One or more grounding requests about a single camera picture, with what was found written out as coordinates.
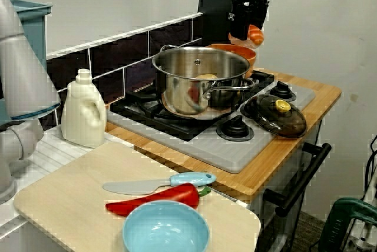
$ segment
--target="floor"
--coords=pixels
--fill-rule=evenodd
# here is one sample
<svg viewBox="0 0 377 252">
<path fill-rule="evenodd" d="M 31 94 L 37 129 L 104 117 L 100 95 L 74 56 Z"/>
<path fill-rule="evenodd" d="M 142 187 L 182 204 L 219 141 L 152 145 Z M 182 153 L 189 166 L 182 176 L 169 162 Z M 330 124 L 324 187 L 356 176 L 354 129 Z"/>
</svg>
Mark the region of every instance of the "floor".
<svg viewBox="0 0 377 252">
<path fill-rule="evenodd" d="M 291 252 L 309 251 L 309 247 L 318 241 L 323 225 L 323 221 L 301 212 Z M 312 252 L 318 252 L 317 246 Z"/>
</svg>

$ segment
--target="black knob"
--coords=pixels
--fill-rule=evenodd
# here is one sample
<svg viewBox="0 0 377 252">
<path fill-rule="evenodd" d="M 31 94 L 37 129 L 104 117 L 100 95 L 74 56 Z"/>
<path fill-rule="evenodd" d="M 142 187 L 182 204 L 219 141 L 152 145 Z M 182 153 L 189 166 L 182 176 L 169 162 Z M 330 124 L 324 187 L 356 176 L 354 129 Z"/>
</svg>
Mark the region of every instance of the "black knob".
<svg viewBox="0 0 377 252">
<path fill-rule="evenodd" d="M 224 122 L 224 124 L 221 126 L 221 131 L 226 136 L 234 138 L 245 137 L 249 134 L 249 128 L 242 121 L 241 115 L 238 115 L 231 120 Z"/>
<path fill-rule="evenodd" d="M 293 93 L 289 89 L 289 86 L 281 81 L 278 81 L 276 86 L 270 91 L 270 95 L 277 96 L 281 99 L 291 99 L 292 94 Z"/>
</svg>

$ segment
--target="knife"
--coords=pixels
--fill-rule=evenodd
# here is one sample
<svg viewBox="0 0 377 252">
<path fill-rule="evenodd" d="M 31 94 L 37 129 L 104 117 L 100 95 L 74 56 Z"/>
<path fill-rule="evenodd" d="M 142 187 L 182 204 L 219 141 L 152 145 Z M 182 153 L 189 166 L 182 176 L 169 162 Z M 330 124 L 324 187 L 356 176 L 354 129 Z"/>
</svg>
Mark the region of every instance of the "knife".
<svg viewBox="0 0 377 252">
<path fill-rule="evenodd" d="M 103 189 L 126 195 L 147 195 L 155 192 L 161 186 L 178 186 L 184 183 L 191 183 L 198 186 L 213 183 L 216 176 L 208 173 L 189 172 L 172 175 L 170 178 L 163 180 L 140 180 L 124 181 L 120 183 L 105 183 Z"/>
</svg>

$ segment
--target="wooden countertop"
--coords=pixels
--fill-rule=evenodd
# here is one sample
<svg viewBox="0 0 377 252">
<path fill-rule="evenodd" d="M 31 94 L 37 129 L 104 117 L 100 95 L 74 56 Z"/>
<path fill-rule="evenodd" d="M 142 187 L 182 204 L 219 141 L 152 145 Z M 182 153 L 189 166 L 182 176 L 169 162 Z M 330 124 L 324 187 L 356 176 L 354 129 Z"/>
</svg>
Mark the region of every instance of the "wooden countertop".
<svg viewBox="0 0 377 252">
<path fill-rule="evenodd" d="M 307 121 L 308 133 L 327 114 L 342 93 L 338 87 L 328 84 L 268 69 L 256 68 L 255 70 L 273 74 L 275 80 L 314 90 L 316 98 L 303 110 L 303 115 Z M 217 181 L 213 184 L 214 189 L 247 203 L 254 199 L 258 190 L 267 183 L 269 178 L 290 157 L 295 149 L 301 145 L 305 138 L 287 139 L 276 137 L 240 173 L 230 174 L 114 124 L 107 124 L 107 132 L 134 144 L 134 149 L 138 152 L 180 173 L 185 171 L 200 171 L 215 174 Z"/>
</svg>

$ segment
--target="burner grate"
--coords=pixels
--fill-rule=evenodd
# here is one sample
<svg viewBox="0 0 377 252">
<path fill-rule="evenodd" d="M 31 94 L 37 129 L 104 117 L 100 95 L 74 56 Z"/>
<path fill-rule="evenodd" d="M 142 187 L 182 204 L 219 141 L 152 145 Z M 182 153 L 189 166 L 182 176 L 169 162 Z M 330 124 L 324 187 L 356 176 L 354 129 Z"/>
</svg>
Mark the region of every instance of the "burner grate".
<svg viewBox="0 0 377 252">
<path fill-rule="evenodd" d="M 274 81 L 274 76 L 254 71 L 252 79 L 258 80 L 259 84 L 254 90 L 244 93 L 243 102 L 270 85 Z M 126 92 L 125 98 L 111 104 L 110 111 L 184 141 L 192 140 L 222 118 L 199 121 L 171 114 L 158 102 L 155 83 L 138 92 Z"/>
</svg>

